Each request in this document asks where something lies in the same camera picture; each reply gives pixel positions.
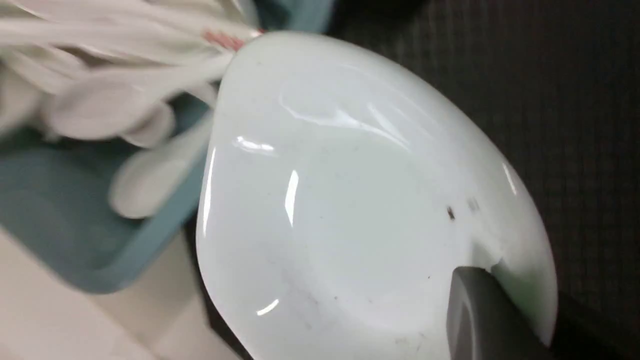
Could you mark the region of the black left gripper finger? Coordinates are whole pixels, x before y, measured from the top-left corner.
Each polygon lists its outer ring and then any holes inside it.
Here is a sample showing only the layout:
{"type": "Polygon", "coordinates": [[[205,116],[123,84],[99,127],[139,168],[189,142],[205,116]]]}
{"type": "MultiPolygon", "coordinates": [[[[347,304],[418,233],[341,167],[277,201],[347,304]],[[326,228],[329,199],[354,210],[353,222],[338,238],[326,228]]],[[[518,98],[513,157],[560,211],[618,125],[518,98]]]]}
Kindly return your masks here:
{"type": "Polygon", "coordinates": [[[446,339],[453,360],[552,360],[498,280],[485,269],[452,272],[446,339]]]}

